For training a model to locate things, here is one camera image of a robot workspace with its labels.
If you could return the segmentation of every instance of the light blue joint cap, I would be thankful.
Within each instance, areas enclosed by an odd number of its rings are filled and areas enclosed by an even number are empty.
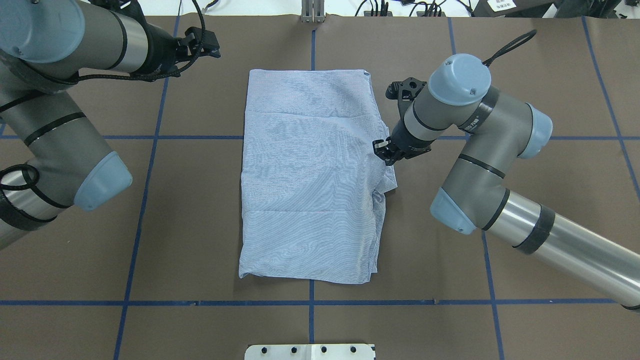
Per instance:
[[[445,104],[463,106],[480,101],[491,86],[491,72],[479,58],[455,54],[431,74],[429,92]]]
[[[133,177],[118,153],[110,152],[100,160],[80,185],[74,198],[74,204],[85,211],[95,210],[130,187],[132,182]]]
[[[438,195],[431,203],[431,214],[438,221],[461,234],[469,235],[476,229],[467,214],[460,209],[442,188],[438,189]]]
[[[521,159],[531,159],[542,150],[542,148],[549,142],[551,133],[554,130],[554,123],[547,114],[542,113],[533,105],[527,103],[531,108],[533,114],[533,124],[531,126],[531,137],[529,137],[529,143],[524,151],[518,155]]]
[[[84,37],[84,14],[75,0],[2,1],[0,49],[32,63],[54,63]]]

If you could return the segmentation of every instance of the towel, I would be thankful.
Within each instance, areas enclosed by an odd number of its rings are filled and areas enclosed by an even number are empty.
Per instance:
[[[368,282],[394,169],[364,70],[252,70],[244,118],[239,276]]]

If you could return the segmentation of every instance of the white bracket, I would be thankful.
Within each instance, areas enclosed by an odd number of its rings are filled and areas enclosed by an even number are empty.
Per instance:
[[[324,0],[302,0],[302,22],[324,22]]]
[[[370,344],[251,345],[244,360],[376,360]]]

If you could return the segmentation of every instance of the gray robot arm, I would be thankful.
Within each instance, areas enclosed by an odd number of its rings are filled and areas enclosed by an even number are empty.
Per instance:
[[[35,157],[0,172],[0,249],[64,209],[93,210],[132,177],[66,89],[91,78],[179,76],[199,56],[220,57],[215,34],[179,39],[148,24],[137,1],[8,1],[0,14],[0,123]],[[182,69],[176,64],[189,63]],[[79,69],[129,76],[79,76]]]
[[[387,165],[430,150],[449,126],[470,134],[431,205],[452,229],[476,227],[573,275],[640,313],[640,256],[502,186],[516,158],[531,158],[548,142],[552,123],[530,104],[491,86],[480,59],[446,59],[428,83],[415,78],[389,86],[401,120],[374,152]]]

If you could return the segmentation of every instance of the white label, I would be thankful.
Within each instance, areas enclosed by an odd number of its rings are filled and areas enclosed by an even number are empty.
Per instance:
[[[501,12],[503,10],[512,9],[516,7],[513,0],[487,0],[491,9],[495,12]]]

